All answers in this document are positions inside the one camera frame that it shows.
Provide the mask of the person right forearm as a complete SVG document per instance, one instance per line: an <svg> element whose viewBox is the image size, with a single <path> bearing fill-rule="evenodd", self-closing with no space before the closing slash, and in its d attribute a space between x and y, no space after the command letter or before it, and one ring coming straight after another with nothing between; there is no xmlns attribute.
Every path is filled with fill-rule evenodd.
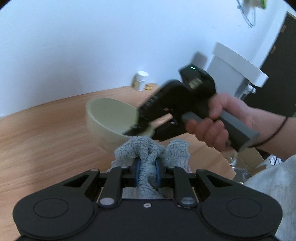
<svg viewBox="0 0 296 241"><path fill-rule="evenodd" d="M272 135L285 116L260 111L254 115L254 128L260 133L258 143ZM268 143L257 147L283 160L295 155L295 118L289 117L282 130Z"/></svg>

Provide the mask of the person right hand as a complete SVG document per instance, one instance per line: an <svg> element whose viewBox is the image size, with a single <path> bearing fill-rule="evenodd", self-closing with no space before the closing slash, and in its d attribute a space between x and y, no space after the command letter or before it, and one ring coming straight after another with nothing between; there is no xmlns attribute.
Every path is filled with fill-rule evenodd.
<svg viewBox="0 0 296 241"><path fill-rule="evenodd" d="M259 132L257 143L269 138L284 121L284 117L268 111L247 106L242 100L228 94L216 94L209 101L209 117L200 123L189 120L186 131L210 148L220 152L230 149L227 144L229 133L218 117L225 110L242 121L249 128Z"/></svg>

